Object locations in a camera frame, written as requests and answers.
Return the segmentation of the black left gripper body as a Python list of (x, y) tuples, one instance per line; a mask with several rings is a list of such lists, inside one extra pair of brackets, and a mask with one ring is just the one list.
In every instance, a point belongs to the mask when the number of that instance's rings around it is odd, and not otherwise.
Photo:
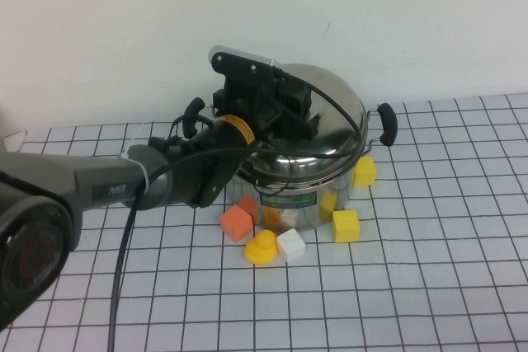
[(244, 138), (279, 137), (283, 111), (275, 93), (262, 84), (252, 85), (225, 77), (213, 94), (215, 118), (235, 127)]

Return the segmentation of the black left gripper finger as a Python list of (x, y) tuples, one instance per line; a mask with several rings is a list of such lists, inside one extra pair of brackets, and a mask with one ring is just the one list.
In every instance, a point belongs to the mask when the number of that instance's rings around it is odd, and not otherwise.
[(314, 138), (318, 134), (320, 115), (309, 120), (296, 115), (280, 115), (270, 121), (271, 133), (275, 138)]
[(312, 104), (311, 91), (303, 84), (283, 80), (277, 91), (280, 103), (297, 115), (307, 115)]

